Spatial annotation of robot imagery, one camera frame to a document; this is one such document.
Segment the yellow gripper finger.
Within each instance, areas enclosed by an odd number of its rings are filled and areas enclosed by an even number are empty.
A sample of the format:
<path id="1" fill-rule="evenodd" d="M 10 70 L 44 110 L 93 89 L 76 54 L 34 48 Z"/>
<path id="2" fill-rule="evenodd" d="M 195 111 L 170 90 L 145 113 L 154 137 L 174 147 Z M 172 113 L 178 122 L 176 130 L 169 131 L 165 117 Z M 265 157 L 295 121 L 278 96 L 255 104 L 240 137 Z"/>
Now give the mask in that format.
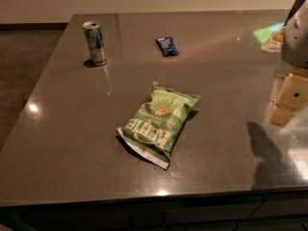
<path id="1" fill-rule="evenodd" d="M 299 68 L 275 78 L 270 94 L 267 122 L 285 127 L 308 103 L 308 69 Z"/>

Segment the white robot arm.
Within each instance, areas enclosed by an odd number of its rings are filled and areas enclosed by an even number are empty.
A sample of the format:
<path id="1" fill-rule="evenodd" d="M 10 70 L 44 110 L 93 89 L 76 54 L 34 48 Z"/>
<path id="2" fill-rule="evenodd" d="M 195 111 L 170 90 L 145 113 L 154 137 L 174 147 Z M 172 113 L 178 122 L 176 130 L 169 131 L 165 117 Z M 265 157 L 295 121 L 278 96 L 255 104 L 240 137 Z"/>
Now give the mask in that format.
<path id="1" fill-rule="evenodd" d="M 283 26 L 281 56 L 266 121 L 285 127 L 308 103 L 308 0 L 294 1 Z"/>

